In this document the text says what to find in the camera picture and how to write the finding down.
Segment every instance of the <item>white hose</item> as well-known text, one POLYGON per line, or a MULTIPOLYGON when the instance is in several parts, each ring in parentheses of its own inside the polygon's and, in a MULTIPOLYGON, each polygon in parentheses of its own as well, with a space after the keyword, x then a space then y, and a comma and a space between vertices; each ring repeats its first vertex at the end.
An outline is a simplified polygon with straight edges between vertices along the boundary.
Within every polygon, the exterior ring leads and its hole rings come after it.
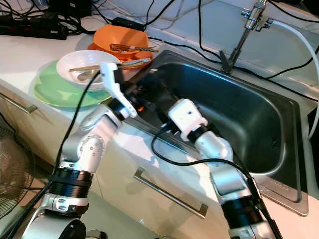
MULTIPOLYGON (((314 63, 315 63, 315 66, 316 66, 316 70, 317 70, 317 76, 318 76, 318 83, 319 83, 319 61, 318 61, 318 58, 316 56, 316 53, 315 51, 313 50, 313 48, 311 47, 310 43, 307 41, 307 39, 305 39, 305 37, 300 33, 298 32, 296 29, 292 28, 291 26, 285 24, 285 23, 282 23, 282 22, 279 22, 279 21, 276 21, 274 20, 273 21, 273 24, 274 25, 277 25, 277 26, 281 26, 289 31, 291 31, 292 33, 294 33, 297 37, 300 38, 301 41, 303 41, 303 43, 306 45, 306 47, 308 48, 311 56, 313 57, 313 60, 314 60, 314 63)), ((317 105, 317 111, 316 111, 316 116, 315 116, 315 121, 314 121, 314 124, 312 126, 312 129, 310 130, 310 133, 308 135, 308 139, 310 139, 312 137, 312 135, 314 134, 314 131, 317 127, 317 124, 318 124, 318 120, 319 120, 319 102, 318 102, 318 105, 317 105)))

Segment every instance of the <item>robotic arm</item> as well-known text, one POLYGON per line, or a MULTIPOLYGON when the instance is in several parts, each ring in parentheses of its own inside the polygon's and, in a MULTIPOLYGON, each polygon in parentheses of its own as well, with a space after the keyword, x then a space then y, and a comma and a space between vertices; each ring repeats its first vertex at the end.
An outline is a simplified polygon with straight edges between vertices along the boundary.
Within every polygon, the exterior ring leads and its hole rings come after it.
MULTIPOLYGON (((124 96, 114 76, 119 75, 115 63, 101 63, 101 75, 114 98, 108 105, 99 105, 80 123, 78 130, 63 145, 60 167, 52 176, 52 186, 32 216, 22 239, 83 239, 85 225, 80 221, 87 211, 87 195, 93 174, 103 158, 106 145, 122 125, 135 117, 140 105, 136 98, 124 96)), ((184 141, 191 141, 203 158, 232 161, 230 144, 205 127, 202 117, 190 100, 179 100, 168 111, 184 141)), ((211 181, 228 221, 232 239, 276 239, 267 221, 255 207, 246 179, 235 168, 211 163, 211 181)))

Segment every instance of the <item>stainless steel sink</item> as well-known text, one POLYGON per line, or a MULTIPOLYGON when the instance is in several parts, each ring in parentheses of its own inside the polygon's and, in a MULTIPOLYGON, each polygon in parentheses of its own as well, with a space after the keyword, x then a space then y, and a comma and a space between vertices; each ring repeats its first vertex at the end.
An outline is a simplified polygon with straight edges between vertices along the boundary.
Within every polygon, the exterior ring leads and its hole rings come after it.
MULTIPOLYGON (((173 96, 193 100, 213 131, 230 142, 261 192, 307 215, 300 111, 295 101, 168 50, 131 81, 148 88, 145 99, 164 111, 175 103, 173 96)), ((152 134, 162 124, 150 109, 128 123, 152 134)), ((199 158, 194 147, 178 136, 167 134, 163 140, 199 158)))

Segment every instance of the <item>drawer handle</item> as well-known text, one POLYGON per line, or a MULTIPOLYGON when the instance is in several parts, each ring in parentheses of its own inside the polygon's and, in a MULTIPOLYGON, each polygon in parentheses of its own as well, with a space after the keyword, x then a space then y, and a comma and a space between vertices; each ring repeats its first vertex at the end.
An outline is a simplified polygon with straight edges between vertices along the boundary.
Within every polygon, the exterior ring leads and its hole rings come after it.
POLYGON ((30 107, 26 108, 22 105, 20 105, 18 102, 15 102, 14 100, 10 99, 8 96, 5 96, 4 94, 0 93, 0 97, 3 98, 4 100, 8 101, 9 103, 13 104, 14 106, 18 107, 20 110, 23 112, 29 114, 32 113, 37 109, 35 105, 31 105, 30 107))
POLYGON ((134 174, 134 178, 136 178, 140 182, 146 184, 147 186, 153 188, 155 191, 161 193, 165 197, 171 199, 173 202, 179 204, 180 206, 182 206, 186 210, 190 211, 191 213, 195 214, 196 216, 198 216, 198 217, 200 217, 202 219, 205 219, 206 213, 207 213, 207 210, 208 210, 208 206, 206 204, 202 203, 199 210, 194 208, 194 207, 192 207, 191 205, 183 202, 182 200, 180 200, 179 198, 175 197, 174 195, 172 195, 168 191, 160 188, 159 186, 157 186, 156 184, 150 182, 146 178, 143 178, 142 177, 142 173, 143 172, 144 172, 144 169, 142 167, 139 167, 137 169, 136 173, 134 174))

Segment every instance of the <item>orange bowl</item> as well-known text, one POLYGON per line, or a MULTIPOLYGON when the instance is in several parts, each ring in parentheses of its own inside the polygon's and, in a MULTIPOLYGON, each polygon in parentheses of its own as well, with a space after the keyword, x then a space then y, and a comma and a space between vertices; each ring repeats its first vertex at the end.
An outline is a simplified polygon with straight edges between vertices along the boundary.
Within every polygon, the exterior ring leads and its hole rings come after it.
POLYGON ((93 36, 93 42, 106 52, 125 61, 133 59, 134 55, 139 51, 113 51, 111 50, 110 44, 114 43, 139 47, 146 47, 149 45, 148 36, 145 32, 113 25, 105 25, 98 29, 93 36))

